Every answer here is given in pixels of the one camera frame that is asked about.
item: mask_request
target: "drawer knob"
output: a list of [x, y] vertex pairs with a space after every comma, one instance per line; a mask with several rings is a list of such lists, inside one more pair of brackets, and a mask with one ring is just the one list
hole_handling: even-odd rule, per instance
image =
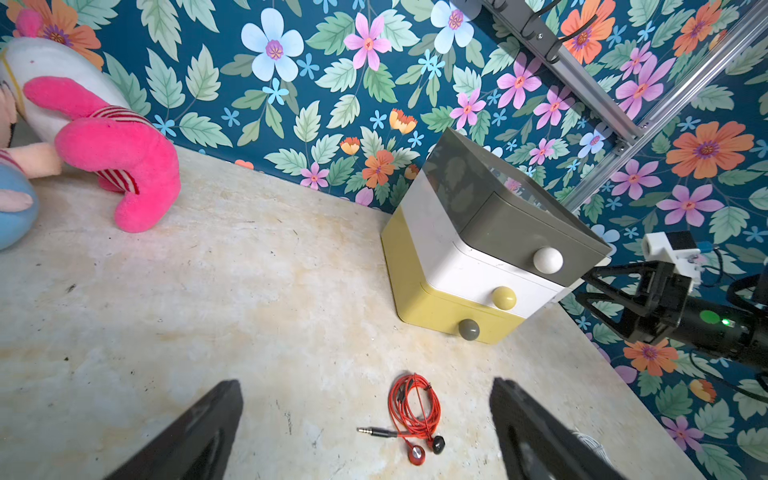
[[515, 291], [508, 286], [500, 286], [493, 291], [493, 304], [499, 310], [512, 310], [518, 302]]
[[546, 275], [557, 273], [563, 267], [563, 255], [556, 248], [540, 248], [533, 255], [533, 266]]

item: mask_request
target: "floral wallpaper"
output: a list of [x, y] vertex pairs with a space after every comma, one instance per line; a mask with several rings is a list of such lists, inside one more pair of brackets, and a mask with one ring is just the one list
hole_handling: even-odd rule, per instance
[[[763, 34], [581, 208], [581, 219], [614, 245], [613, 264], [642, 260], [645, 233], [689, 230], [723, 257], [719, 284], [717, 255], [698, 257], [706, 268], [703, 283], [715, 285], [700, 286], [695, 296], [726, 303], [728, 285], [762, 270], [768, 253], [767, 55]], [[722, 94], [720, 100], [713, 92]], [[637, 288], [634, 278], [605, 280], [628, 293]], [[768, 396], [755, 371], [694, 353], [705, 378], [688, 346], [672, 339], [658, 346], [626, 343], [573, 296], [562, 304], [707, 478], [768, 478], [768, 405], [712, 381], [718, 376]], [[598, 308], [621, 315], [613, 303]]]

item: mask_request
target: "flower print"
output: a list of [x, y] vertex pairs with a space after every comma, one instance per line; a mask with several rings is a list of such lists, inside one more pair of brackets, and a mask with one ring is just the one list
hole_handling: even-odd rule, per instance
[[[11, 22], [16, 23], [18, 14], [24, 8], [34, 10], [43, 18], [43, 26], [38, 31], [39, 38], [47, 38], [71, 48], [101, 71], [104, 59], [91, 51], [101, 48], [101, 42], [96, 38], [93, 28], [87, 25], [78, 27], [78, 12], [74, 8], [63, 0], [51, 0], [50, 7], [46, 0], [25, 0], [23, 3], [26, 7], [22, 6], [21, 2], [7, 3], [8, 10], [5, 14]], [[18, 37], [19, 33], [14, 31], [13, 36]]]
[[253, 74], [261, 81], [269, 81], [277, 74], [285, 81], [293, 81], [299, 74], [299, 67], [291, 57], [304, 52], [304, 39], [296, 30], [283, 33], [283, 16], [274, 8], [261, 11], [261, 26], [246, 23], [240, 33], [245, 48], [259, 55], [253, 60]]
[[232, 124], [235, 124], [235, 125], [237, 125], [239, 127], [240, 126], [240, 121], [237, 120], [237, 115], [239, 115], [239, 114], [240, 114], [240, 112], [237, 111], [237, 110], [230, 111], [229, 108], [224, 107], [224, 115], [221, 116], [221, 119], [227, 121], [227, 126], [228, 127], [231, 127]]
[[357, 137], [347, 137], [340, 146], [341, 151], [351, 157], [360, 149], [360, 140]]
[[677, 360], [677, 350], [669, 345], [669, 340], [663, 339], [654, 346], [647, 343], [629, 343], [624, 348], [624, 357], [632, 360], [631, 364], [638, 372], [648, 370], [648, 375], [661, 376], [661, 370], [672, 373], [677, 368], [673, 360]]
[[711, 121], [696, 127], [696, 135], [686, 132], [679, 136], [672, 145], [680, 150], [667, 152], [667, 163], [678, 164], [672, 172], [680, 177], [687, 177], [694, 172], [694, 178], [712, 178], [717, 175], [717, 168], [732, 170], [744, 161], [738, 151], [747, 151], [754, 146], [754, 135], [740, 135], [744, 125], [729, 121], [722, 128]]
[[444, 2], [439, 0], [432, 7], [432, 24], [442, 30], [435, 37], [435, 50], [448, 53], [454, 39], [459, 47], [466, 47], [475, 35], [470, 20], [480, 13], [481, 2]]
[[570, 94], [571, 89], [569, 87], [563, 87], [563, 90], [559, 95], [558, 87], [556, 85], [552, 85], [549, 88], [549, 91], [547, 92], [547, 101], [540, 103], [533, 110], [534, 114], [541, 115], [541, 118], [538, 119], [538, 123], [536, 124], [537, 130], [544, 127], [547, 124], [547, 121], [549, 121], [550, 125], [553, 127], [560, 123], [560, 119], [563, 117], [560, 110], [566, 111], [576, 102], [573, 97], [568, 98], [568, 95]]
[[303, 77], [304, 75], [307, 75], [310, 77], [310, 80], [315, 79], [315, 73], [320, 69], [318, 65], [314, 65], [312, 63], [312, 54], [307, 52], [306, 54], [306, 60], [296, 60], [296, 63], [301, 67], [301, 72], [299, 73], [299, 76]]
[[714, 403], [717, 398], [717, 392], [710, 382], [707, 380], [693, 380], [688, 386], [690, 391], [703, 401], [707, 403]]
[[696, 17], [689, 18], [683, 28], [680, 30], [681, 36], [675, 38], [672, 48], [675, 49], [674, 55], [680, 57], [686, 53], [691, 53], [700, 41], [712, 33], [712, 26], [720, 20], [720, 0], [707, 2], [701, 5]]
[[598, 19], [576, 38], [565, 42], [565, 47], [580, 64], [592, 63], [603, 49], [600, 41], [608, 38], [616, 22], [615, 18], [608, 18], [614, 8], [616, 8], [614, 0], [605, 0], [602, 4], [600, 0], [586, 0], [581, 14], [578, 10], [572, 10], [563, 22], [561, 27], [563, 34], [570, 35], [586, 25], [592, 17], [598, 16]]
[[619, 70], [624, 72], [621, 75], [622, 80], [627, 80], [630, 75], [637, 75], [640, 73], [640, 69], [643, 67], [643, 62], [653, 55], [648, 51], [650, 48], [650, 42], [643, 45], [642, 48], [633, 48], [629, 54], [629, 60], [622, 65]]
[[547, 141], [546, 138], [542, 138], [538, 142], [538, 148], [533, 148], [529, 152], [531, 154], [531, 161], [528, 162], [529, 165], [539, 164], [542, 165], [544, 163], [545, 158], [551, 158], [552, 155], [554, 155], [554, 143], [558, 141], [557, 138], [553, 138], [550, 141]]
[[368, 19], [362, 13], [355, 17], [355, 28], [360, 36], [349, 34], [344, 38], [344, 45], [349, 50], [357, 50], [352, 59], [355, 69], [362, 68], [368, 61], [371, 70], [378, 71], [380, 60], [378, 53], [385, 53], [392, 50], [392, 43], [386, 38], [379, 38], [384, 32], [384, 17], [379, 15], [371, 22], [371, 28], [368, 28]]
[[637, 200], [643, 196], [643, 187], [658, 187], [661, 185], [659, 177], [650, 175], [656, 171], [659, 162], [648, 162], [643, 165], [642, 168], [639, 168], [639, 166], [640, 163], [637, 160], [631, 159], [624, 167], [627, 173], [616, 172], [611, 175], [611, 180], [620, 182], [619, 184], [616, 184], [611, 195], [622, 195], [625, 191], [629, 190], [629, 198]]
[[376, 185], [383, 185], [389, 181], [389, 175], [395, 171], [392, 162], [395, 157], [386, 150], [379, 150], [375, 157], [368, 157], [366, 167], [362, 169], [362, 177], [366, 180], [366, 186], [376, 188]]
[[512, 100], [512, 97], [514, 97], [515, 100], [512, 102], [512, 106], [519, 109], [525, 103], [525, 91], [534, 91], [541, 87], [541, 79], [533, 76], [541, 67], [541, 60], [534, 58], [526, 68], [527, 62], [528, 59], [525, 57], [525, 54], [523, 52], [518, 53], [515, 65], [512, 67], [515, 76], [505, 73], [496, 81], [499, 88], [506, 90], [498, 101], [499, 108], [506, 107], [509, 101]]
[[458, 97], [458, 104], [461, 105], [461, 107], [454, 108], [450, 114], [451, 118], [458, 118], [456, 127], [463, 128], [467, 122], [469, 122], [470, 125], [478, 123], [476, 112], [485, 108], [485, 101], [478, 100], [478, 98], [480, 98], [480, 89], [475, 89], [475, 91], [472, 92], [472, 96], [469, 98], [467, 98], [466, 93], [460, 93], [456, 96]]
[[658, 60], [656, 59], [656, 55], [651, 55], [640, 69], [640, 74], [637, 76], [637, 83], [635, 83], [634, 80], [629, 80], [616, 89], [617, 99], [627, 99], [619, 104], [619, 108], [626, 111], [627, 116], [630, 119], [634, 119], [637, 114], [640, 113], [640, 108], [643, 106], [643, 100], [655, 100], [659, 95], [664, 93], [664, 86], [661, 83], [658, 83], [658, 81], [669, 72], [674, 61], [674, 58], [670, 58], [656, 69]]
[[154, 119], [157, 121], [154, 127], [160, 131], [163, 135], [170, 135], [171, 137], [176, 136], [176, 132], [171, 130], [172, 127], [176, 125], [176, 122], [173, 120], [167, 120], [164, 121], [163, 118], [160, 115], [155, 115]]
[[698, 187], [692, 194], [689, 194], [688, 187], [683, 185], [675, 185], [672, 189], [672, 196], [677, 200], [667, 198], [662, 200], [656, 206], [660, 210], [672, 210], [667, 216], [664, 217], [664, 224], [673, 225], [683, 219], [689, 225], [694, 227], [701, 227], [704, 223], [704, 215], [701, 212], [714, 212], [725, 205], [719, 200], [704, 200], [712, 193], [712, 184], [702, 185]]
[[684, 416], [677, 417], [677, 424], [667, 417], [661, 417], [661, 423], [667, 427], [667, 433], [670, 434], [677, 443], [677, 446], [685, 452], [687, 447], [691, 447], [696, 452], [701, 452], [701, 444], [696, 440], [704, 437], [704, 432], [699, 429], [689, 429], [688, 421]]
[[320, 166], [317, 162], [313, 162], [309, 170], [306, 168], [301, 169], [301, 174], [304, 176], [304, 180], [301, 181], [302, 187], [309, 187], [312, 190], [317, 190], [317, 186], [328, 187], [328, 181], [326, 177], [331, 170], [323, 168], [320, 170]]

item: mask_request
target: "stuffed toy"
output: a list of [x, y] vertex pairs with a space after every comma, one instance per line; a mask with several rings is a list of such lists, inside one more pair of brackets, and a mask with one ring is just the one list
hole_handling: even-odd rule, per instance
[[124, 193], [114, 212], [121, 230], [143, 232], [160, 221], [181, 191], [179, 160], [146, 118], [110, 105], [71, 78], [33, 78], [23, 94], [71, 120], [54, 139], [64, 162], [96, 173], [101, 188]]

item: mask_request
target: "pink flower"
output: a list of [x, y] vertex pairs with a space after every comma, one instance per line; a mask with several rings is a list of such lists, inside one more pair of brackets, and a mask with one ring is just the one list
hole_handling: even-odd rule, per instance
[[545, 158], [550, 158], [552, 154], [554, 154], [554, 148], [552, 148], [552, 146], [557, 140], [558, 139], [555, 138], [553, 140], [547, 141], [546, 138], [542, 138], [541, 141], [538, 142], [538, 148], [531, 150], [532, 158], [531, 161], [528, 162], [528, 165], [542, 165]]
[[547, 102], [549, 103], [541, 103], [533, 110], [533, 113], [536, 115], [541, 115], [536, 124], [536, 130], [544, 127], [547, 124], [547, 120], [549, 120], [552, 126], [560, 123], [560, 119], [563, 116], [560, 110], [566, 111], [576, 102], [573, 98], [566, 99], [570, 93], [571, 89], [568, 87], [563, 87], [563, 91], [559, 95], [556, 86], [553, 85], [549, 88], [547, 92]]
[[672, 196], [677, 198], [677, 200], [667, 198], [656, 204], [656, 206], [662, 210], [672, 210], [664, 218], [666, 225], [679, 222], [683, 219], [683, 215], [685, 215], [685, 221], [689, 225], [701, 227], [701, 224], [704, 223], [704, 215], [699, 210], [702, 212], [714, 212], [725, 207], [719, 200], [704, 200], [711, 193], [712, 184], [698, 187], [690, 196], [688, 195], [688, 187], [676, 185], [672, 189]]
[[643, 187], [658, 187], [661, 185], [661, 180], [659, 180], [659, 177], [655, 177], [653, 175], [648, 176], [648, 174], [656, 171], [656, 168], [659, 166], [659, 162], [648, 162], [647, 164], [643, 165], [640, 170], [638, 170], [637, 167], [639, 166], [640, 164], [637, 162], [637, 160], [632, 159], [628, 161], [627, 166], [624, 167], [627, 173], [616, 172], [615, 174], [611, 175], [612, 181], [622, 182], [614, 187], [611, 195], [618, 197], [627, 191], [627, 189], [629, 189], [629, 197], [632, 200], [637, 200], [643, 196]]
[[478, 123], [478, 116], [475, 112], [485, 108], [485, 101], [478, 100], [480, 98], [480, 89], [472, 92], [472, 96], [467, 98], [467, 94], [461, 93], [456, 95], [458, 97], [458, 104], [460, 108], [454, 108], [451, 112], [451, 118], [458, 118], [456, 128], [463, 128], [464, 125], [469, 122], [470, 125]]
[[667, 433], [670, 434], [670, 437], [674, 439], [677, 446], [680, 447], [683, 452], [685, 452], [685, 449], [689, 446], [693, 450], [701, 452], [701, 445], [696, 439], [704, 437], [704, 432], [699, 429], [689, 429], [688, 421], [684, 416], [680, 415], [677, 417], [676, 425], [675, 422], [667, 417], [661, 417], [661, 423], [667, 427]]
[[640, 69], [640, 74], [637, 76], [637, 83], [633, 80], [629, 80], [616, 89], [616, 98], [619, 100], [622, 98], [627, 99], [622, 101], [619, 104], [619, 107], [621, 110], [627, 112], [629, 118], [635, 118], [637, 114], [640, 113], [640, 108], [643, 106], [643, 100], [651, 101], [664, 93], [664, 86], [657, 82], [672, 68], [674, 61], [674, 58], [670, 58], [656, 70], [656, 63], [658, 63], [658, 60], [656, 59], [656, 55], [651, 55], [650, 58], [648, 58], [648, 61], [646, 61]]
[[637, 75], [640, 73], [640, 69], [643, 66], [643, 62], [650, 58], [653, 54], [648, 51], [650, 43], [643, 45], [643, 48], [635, 47], [632, 53], [629, 54], [629, 61], [619, 68], [624, 75], [621, 76], [622, 80], [627, 80], [631, 74]]
[[344, 45], [349, 50], [357, 50], [352, 60], [355, 69], [362, 68], [368, 58], [368, 66], [371, 70], [379, 70], [379, 53], [392, 50], [392, 43], [386, 38], [379, 38], [384, 31], [384, 17], [379, 15], [371, 22], [371, 28], [368, 29], [368, 20], [362, 13], [355, 17], [355, 27], [360, 36], [355, 34], [347, 35], [344, 38]]
[[309, 187], [312, 190], [317, 190], [317, 186], [320, 185], [321, 187], [328, 187], [328, 181], [326, 180], [326, 177], [330, 173], [331, 170], [328, 170], [327, 168], [324, 168], [320, 170], [320, 166], [317, 164], [317, 162], [314, 162], [312, 166], [310, 167], [310, 170], [307, 170], [306, 168], [301, 169], [301, 174], [305, 177], [304, 180], [301, 181], [302, 187]]
[[541, 80], [538, 77], [532, 77], [541, 67], [541, 60], [534, 58], [527, 68], [525, 67], [526, 61], [525, 54], [520, 52], [515, 59], [515, 76], [505, 73], [496, 81], [499, 88], [509, 89], [498, 100], [499, 108], [506, 107], [514, 95], [515, 101], [512, 102], [512, 105], [519, 109], [525, 103], [525, 91], [533, 91], [541, 87]]

